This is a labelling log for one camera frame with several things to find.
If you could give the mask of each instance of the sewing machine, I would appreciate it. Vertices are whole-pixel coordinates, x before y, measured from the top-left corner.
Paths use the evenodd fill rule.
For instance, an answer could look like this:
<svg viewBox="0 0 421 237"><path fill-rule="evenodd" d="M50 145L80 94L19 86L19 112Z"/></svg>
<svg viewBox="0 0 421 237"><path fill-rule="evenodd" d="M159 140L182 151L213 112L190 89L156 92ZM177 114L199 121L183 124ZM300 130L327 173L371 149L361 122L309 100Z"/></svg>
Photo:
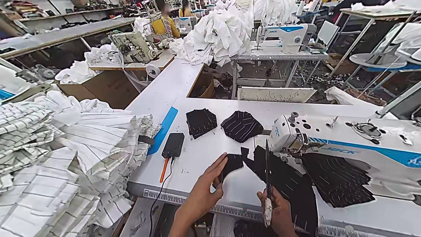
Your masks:
<svg viewBox="0 0 421 237"><path fill-rule="evenodd" d="M109 33L108 36L123 55L124 63L148 63L157 56L140 32Z"/></svg>
<svg viewBox="0 0 421 237"><path fill-rule="evenodd" d="M416 121L378 118L282 116L269 147L295 158L318 153L343 157L368 172L372 193L413 200L421 195L421 127Z"/></svg>
<svg viewBox="0 0 421 237"><path fill-rule="evenodd" d="M196 24L196 18L194 16L189 17L180 17L180 18L174 18L174 24L177 26L177 28L185 28L186 30L184 32L180 33L189 33L195 28Z"/></svg>
<svg viewBox="0 0 421 237"><path fill-rule="evenodd" d="M275 46L281 47L284 53L297 53L306 48L315 31L314 24L259 26L256 37L257 48L259 46Z"/></svg>

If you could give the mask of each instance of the orange pencil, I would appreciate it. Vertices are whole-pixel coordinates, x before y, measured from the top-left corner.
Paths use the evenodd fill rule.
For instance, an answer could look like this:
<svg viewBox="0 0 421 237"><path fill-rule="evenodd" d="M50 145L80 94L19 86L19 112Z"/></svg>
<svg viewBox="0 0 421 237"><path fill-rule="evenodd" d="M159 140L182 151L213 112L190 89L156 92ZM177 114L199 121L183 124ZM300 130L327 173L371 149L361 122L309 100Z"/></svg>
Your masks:
<svg viewBox="0 0 421 237"><path fill-rule="evenodd" d="M167 169L169 158L165 158L164 169L162 170L161 179L159 180L160 183L164 180L165 170Z"/></svg>

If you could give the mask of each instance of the human hand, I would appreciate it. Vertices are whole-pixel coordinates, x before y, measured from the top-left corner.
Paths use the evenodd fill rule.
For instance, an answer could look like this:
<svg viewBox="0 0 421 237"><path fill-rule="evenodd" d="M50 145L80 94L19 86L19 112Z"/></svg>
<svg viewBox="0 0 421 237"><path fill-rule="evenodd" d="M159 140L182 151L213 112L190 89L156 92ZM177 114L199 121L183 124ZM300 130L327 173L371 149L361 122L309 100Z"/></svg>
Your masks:
<svg viewBox="0 0 421 237"><path fill-rule="evenodd" d="M264 208L267 198L266 189L264 189L263 193L257 192L257 197L259 197ZM272 221L270 223L272 229L280 237L296 237L289 202L282 197L274 186L271 187L270 199L272 201Z"/></svg>
<svg viewBox="0 0 421 237"><path fill-rule="evenodd" d="M223 153L205 172L197 179L189 197L181 205L174 215L174 222L170 230L170 236L183 236L197 219L205 215L209 209L213 208L224 194L222 183L216 187L216 191L211 193L210 188L225 167L228 157Z"/></svg>

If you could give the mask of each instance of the scissors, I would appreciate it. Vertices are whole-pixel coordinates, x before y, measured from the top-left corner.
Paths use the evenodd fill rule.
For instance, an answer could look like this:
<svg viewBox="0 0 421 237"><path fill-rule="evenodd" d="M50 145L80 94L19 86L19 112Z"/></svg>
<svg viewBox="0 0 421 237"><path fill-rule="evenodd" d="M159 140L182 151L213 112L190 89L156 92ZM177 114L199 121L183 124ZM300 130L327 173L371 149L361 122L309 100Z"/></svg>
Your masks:
<svg viewBox="0 0 421 237"><path fill-rule="evenodd" d="M267 193L267 198L264 202L264 212L263 212L263 218L264 218L264 225L266 227L270 226L270 221L272 220L272 201L270 200L270 195L271 195L271 186L270 186L270 182L269 182L269 173L270 173L270 164L269 164L269 145L267 143L267 139L266 139L266 154L265 154L265 159L266 159L266 169L265 169L265 173L266 173L266 193Z"/></svg>

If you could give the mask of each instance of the electric cord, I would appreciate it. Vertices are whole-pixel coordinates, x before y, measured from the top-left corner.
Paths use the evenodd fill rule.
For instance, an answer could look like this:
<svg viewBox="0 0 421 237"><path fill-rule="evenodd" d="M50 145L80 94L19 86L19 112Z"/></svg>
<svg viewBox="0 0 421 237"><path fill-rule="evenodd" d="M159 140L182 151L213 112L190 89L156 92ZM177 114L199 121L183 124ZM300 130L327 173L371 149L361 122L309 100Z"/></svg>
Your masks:
<svg viewBox="0 0 421 237"><path fill-rule="evenodd" d="M151 206L151 210L150 210L150 212L149 212L149 219L150 219L150 221L151 221L151 229L149 230L149 237L151 237L151 235L152 235L152 227L153 227L153 224L152 224L152 210L153 210L153 208L154 208L154 205L155 205L155 203L157 202L157 200L158 200L158 198L160 197L160 195L161 195L161 192L162 192L162 189L163 189L163 187L164 187L164 184L165 184L165 181L167 181L167 179L171 176L171 174L173 173L173 161L174 161L174 157L173 158L171 158L171 163L170 163L170 174L164 179L164 181L162 182L162 186L161 186L161 190L159 191L159 193L158 193L158 196L157 196L157 198L155 199L155 201L152 203L152 206Z"/></svg>

